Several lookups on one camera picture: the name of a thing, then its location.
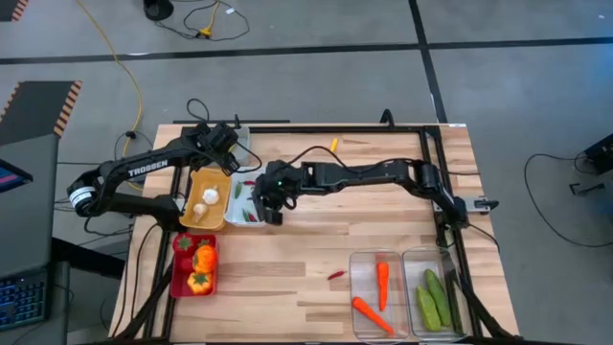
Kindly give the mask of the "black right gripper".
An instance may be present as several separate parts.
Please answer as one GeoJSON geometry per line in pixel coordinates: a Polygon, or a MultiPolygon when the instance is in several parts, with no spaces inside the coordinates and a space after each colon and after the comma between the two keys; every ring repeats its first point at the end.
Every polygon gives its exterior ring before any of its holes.
{"type": "Polygon", "coordinates": [[[252,192],[257,219],[268,224],[282,224],[282,208],[293,210],[301,194],[305,165],[295,167],[284,161],[270,162],[257,179],[252,192]]]}

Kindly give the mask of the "large orange-red tomato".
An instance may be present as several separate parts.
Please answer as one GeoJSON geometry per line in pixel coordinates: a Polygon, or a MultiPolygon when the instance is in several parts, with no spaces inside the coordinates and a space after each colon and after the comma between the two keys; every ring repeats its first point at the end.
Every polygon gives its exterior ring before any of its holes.
{"type": "Polygon", "coordinates": [[[205,244],[199,246],[193,254],[193,270],[196,273],[213,273],[217,266],[216,249],[205,244]]]}

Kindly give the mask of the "red-yellow peach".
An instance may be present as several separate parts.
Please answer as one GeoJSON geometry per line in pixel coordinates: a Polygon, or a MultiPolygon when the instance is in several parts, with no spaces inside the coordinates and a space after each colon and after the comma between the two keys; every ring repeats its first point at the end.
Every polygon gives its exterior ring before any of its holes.
{"type": "Polygon", "coordinates": [[[194,295],[209,294],[213,290],[213,274],[193,272],[187,284],[194,295]]]}

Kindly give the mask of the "orange carrot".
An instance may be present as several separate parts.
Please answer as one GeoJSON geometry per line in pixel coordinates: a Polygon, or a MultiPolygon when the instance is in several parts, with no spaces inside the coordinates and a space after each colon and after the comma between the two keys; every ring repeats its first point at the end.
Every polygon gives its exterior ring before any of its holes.
{"type": "Polygon", "coordinates": [[[378,305],[380,311],[385,311],[388,297],[389,265],[385,262],[376,264],[376,282],[378,286],[378,305]]]}
{"type": "Polygon", "coordinates": [[[374,322],[380,329],[388,334],[393,334],[394,330],[389,326],[384,319],[379,316],[370,305],[361,297],[352,298],[352,307],[374,322]]]}

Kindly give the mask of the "light green cucumber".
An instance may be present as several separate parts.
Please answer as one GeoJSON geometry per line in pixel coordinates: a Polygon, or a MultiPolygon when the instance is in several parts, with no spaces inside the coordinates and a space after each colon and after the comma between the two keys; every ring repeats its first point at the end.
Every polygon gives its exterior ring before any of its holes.
{"type": "Polygon", "coordinates": [[[440,331],[442,329],[442,322],[432,295],[421,286],[417,287],[416,294],[424,327],[428,331],[440,331]]]}

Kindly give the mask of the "dark green cucumber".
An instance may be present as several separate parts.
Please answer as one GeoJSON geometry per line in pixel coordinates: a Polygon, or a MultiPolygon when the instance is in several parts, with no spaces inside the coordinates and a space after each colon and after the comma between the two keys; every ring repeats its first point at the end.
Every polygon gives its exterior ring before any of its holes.
{"type": "Polygon", "coordinates": [[[451,310],[441,281],[431,269],[424,271],[424,277],[429,293],[435,302],[442,325],[450,327],[452,323],[451,310]]]}

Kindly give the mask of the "white plastic bin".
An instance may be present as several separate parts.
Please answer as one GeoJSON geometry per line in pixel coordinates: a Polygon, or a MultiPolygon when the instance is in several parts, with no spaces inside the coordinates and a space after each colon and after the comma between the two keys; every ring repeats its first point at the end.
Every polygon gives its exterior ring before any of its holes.
{"type": "Polygon", "coordinates": [[[252,192],[255,188],[255,185],[249,186],[244,185],[242,182],[245,180],[253,180],[256,179],[263,173],[263,169],[258,169],[255,172],[249,173],[235,173],[231,176],[232,185],[230,192],[230,199],[228,201],[227,209],[224,215],[225,220],[228,223],[231,223],[238,227],[262,227],[264,226],[264,222],[261,219],[258,219],[257,222],[246,222],[244,221],[242,210],[246,210],[249,214],[252,214],[257,219],[257,214],[255,211],[255,206],[253,203],[252,192]],[[238,182],[242,183],[242,191],[239,198],[234,198],[235,186],[238,182]]]}

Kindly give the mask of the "yellow plastic bin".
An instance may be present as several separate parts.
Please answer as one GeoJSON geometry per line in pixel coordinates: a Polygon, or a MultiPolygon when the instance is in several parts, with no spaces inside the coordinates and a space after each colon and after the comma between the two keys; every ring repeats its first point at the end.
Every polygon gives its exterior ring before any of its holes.
{"type": "Polygon", "coordinates": [[[221,169],[201,168],[197,172],[191,172],[192,186],[185,206],[184,214],[179,218],[182,225],[188,228],[217,231],[225,225],[225,212],[230,199],[232,179],[221,169]],[[205,189],[213,186],[218,187],[219,202],[215,205],[208,205],[207,216],[199,223],[193,221],[193,206],[197,203],[204,203],[202,195],[205,189]]]}

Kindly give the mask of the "red plastic bin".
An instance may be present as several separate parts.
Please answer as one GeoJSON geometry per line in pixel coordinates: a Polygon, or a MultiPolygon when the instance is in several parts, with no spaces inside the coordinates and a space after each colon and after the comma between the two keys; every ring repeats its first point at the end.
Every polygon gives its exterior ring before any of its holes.
{"type": "Polygon", "coordinates": [[[172,279],[170,283],[170,294],[175,298],[212,295],[216,291],[216,283],[217,283],[217,275],[218,275],[218,249],[216,246],[216,237],[213,235],[193,235],[193,234],[190,234],[190,235],[193,237],[192,252],[189,254],[179,254],[179,253],[174,252],[173,272],[172,272],[172,279]],[[211,239],[215,241],[214,244],[212,244],[212,246],[216,249],[216,252],[217,252],[217,266],[216,266],[215,271],[212,273],[213,274],[213,290],[209,294],[194,295],[192,294],[187,284],[187,280],[190,274],[185,274],[180,271],[179,260],[185,256],[193,256],[195,250],[198,248],[197,243],[201,239],[211,239]]]}

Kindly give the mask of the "clear plastic bin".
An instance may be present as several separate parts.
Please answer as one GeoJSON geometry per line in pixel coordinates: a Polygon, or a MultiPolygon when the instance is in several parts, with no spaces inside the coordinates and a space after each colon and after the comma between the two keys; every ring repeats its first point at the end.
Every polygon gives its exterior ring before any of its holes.
{"type": "Polygon", "coordinates": [[[352,307],[352,331],[355,337],[370,345],[392,345],[409,337],[408,301],[404,285],[401,257],[387,249],[364,249],[350,255],[350,287],[352,298],[361,297],[392,327],[393,334],[380,329],[374,322],[352,307]],[[379,310],[376,264],[389,265],[388,297],[385,311],[379,310]]]}
{"type": "Polygon", "coordinates": [[[455,259],[451,252],[441,247],[414,247],[402,256],[406,295],[409,303],[408,315],[412,335],[423,342],[451,343],[468,335],[469,317],[467,303],[459,286],[455,259]],[[441,282],[451,313],[451,325],[442,326],[439,331],[425,327],[420,312],[417,289],[427,289],[425,271],[431,270],[441,282]]]}

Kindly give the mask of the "black round base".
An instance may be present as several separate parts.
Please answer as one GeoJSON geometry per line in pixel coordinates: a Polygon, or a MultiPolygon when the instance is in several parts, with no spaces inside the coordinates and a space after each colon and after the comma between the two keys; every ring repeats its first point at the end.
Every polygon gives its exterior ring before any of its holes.
{"type": "Polygon", "coordinates": [[[172,15],[174,6],[171,0],[143,0],[143,10],[147,19],[161,21],[172,15]]]}

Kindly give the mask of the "black hazard-striped mat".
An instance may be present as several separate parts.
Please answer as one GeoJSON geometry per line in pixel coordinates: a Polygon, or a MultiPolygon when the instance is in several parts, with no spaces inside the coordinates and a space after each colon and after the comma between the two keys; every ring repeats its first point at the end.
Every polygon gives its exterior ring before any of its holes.
{"type": "Polygon", "coordinates": [[[29,4],[29,0],[0,0],[0,22],[19,21],[29,4]]]}
{"type": "Polygon", "coordinates": [[[0,109],[0,146],[54,134],[61,138],[81,80],[21,81],[0,109]]]}

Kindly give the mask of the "lit computer monitor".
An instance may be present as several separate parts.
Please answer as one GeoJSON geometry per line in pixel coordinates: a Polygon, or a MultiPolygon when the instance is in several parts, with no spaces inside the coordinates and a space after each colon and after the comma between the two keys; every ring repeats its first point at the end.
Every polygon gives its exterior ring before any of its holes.
{"type": "Polygon", "coordinates": [[[28,172],[0,159],[0,194],[29,184],[33,176],[28,172]]]}

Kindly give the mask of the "black backlit keyboard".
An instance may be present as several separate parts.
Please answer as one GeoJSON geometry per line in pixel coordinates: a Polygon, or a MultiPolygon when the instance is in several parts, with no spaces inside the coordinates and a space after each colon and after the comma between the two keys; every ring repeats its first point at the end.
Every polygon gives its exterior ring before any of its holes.
{"type": "Polygon", "coordinates": [[[0,278],[0,332],[47,318],[48,279],[46,269],[0,278]]]}

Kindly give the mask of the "black table frame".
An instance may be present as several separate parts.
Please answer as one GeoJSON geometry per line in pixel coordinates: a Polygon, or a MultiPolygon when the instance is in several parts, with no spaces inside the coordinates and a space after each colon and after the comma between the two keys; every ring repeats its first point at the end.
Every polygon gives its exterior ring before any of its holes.
{"type": "MultiPolygon", "coordinates": [[[[333,138],[349,165],[418,157],[450,170],[444,181],[450,193],[483,192],[463,125],[255,125],[251,148],[266,162],[324,161],[333,138]]],[[[303,197],[280,226],[227,224],[216,231],[216,293],[174,299],[164,292],[144,328],[118,345],[352,341],[350,255],[428,246],[436,233],[431,204],[394,185],[303,197]],[[328,280],[340,270],[346,273],[328,280]]]]}

